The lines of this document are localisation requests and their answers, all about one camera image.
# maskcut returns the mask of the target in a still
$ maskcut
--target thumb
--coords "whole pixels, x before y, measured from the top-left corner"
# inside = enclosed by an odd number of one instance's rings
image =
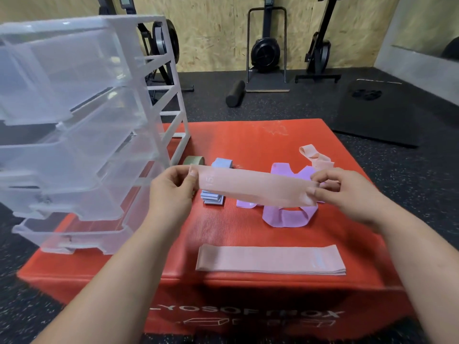
[[[193,190],[195,189],[196,182],[198,180],[198,172],[196,169],[193,169],[190,167],[190,171],[188,172],[188,175],[186,178],[183,180],[182,184],[180,185],[180,190],[183,191],[183,193],[187,196],[192,198],[193,196]]]
[[[314,197],[316,200],[324,201],[329,204],[337,205],[339,202],[339,193],[332,192],[323,188],[309,187],[306,189],[306,194]]]

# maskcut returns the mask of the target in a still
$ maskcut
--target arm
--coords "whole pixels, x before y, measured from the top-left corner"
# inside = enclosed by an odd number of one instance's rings
[[[141,227],[91,282],[33,341],[34,344],[134,343],[180,227],[191,210],[197,174],[171,167],[152,181]]]
[[[381,194],[356,172],[315,173],[318,200],[382,235],[423,329],[434,343],[459,335],[459,252],[432,228]]]

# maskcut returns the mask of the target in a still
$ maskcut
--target fingernail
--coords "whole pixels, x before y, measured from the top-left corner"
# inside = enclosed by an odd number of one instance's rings
[[[192,177],[198,176],[198,172],[196,171],[196,169],[193,169],[192,167],[190,167],[190,169],[188,170],[188,174]]]
[[[308,195],[314,195],[315,193],[315,188],[314,187],[308,187],[306,188],[306,194]]]

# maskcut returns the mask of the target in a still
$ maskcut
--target person's right arm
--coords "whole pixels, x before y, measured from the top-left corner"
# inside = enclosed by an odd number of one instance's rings
[[[357,172],[339,168],[311,177],[322,188],[309,195],[336,205],[382,235],[423,329],[434,343],[459,336],[459,252]]]

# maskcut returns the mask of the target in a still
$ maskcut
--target transparent storage bin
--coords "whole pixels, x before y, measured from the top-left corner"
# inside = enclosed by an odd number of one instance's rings
[[[0,25],[0,75],[7,125],[66,120],[131,78],[117,34],[100,17]]]
[[[136,92],[119,87],[57,125],[5,126],[0,122],[0,188],[68,192],[97,186],[96,173],[144,116]]]
[[[46,193],[36,188],[5,188],[0,202],[18,217],[46,219],[54,212],[75,213],[80,220],[116,220],[120,205],[147,162],[154,157],[153,142],[146,131],[132,134],[97,173],[94,188]]]
[[[133,187],[121,207],[118,220],[81,221],[73,214],[54,213],[46,220],[27,219],[13,233],[37,244],[44,252],[72,254],[78,248],[98,248],[114,254],[143,222],[149,206],[150,181],[164,170],[154,162],[140,187]]]

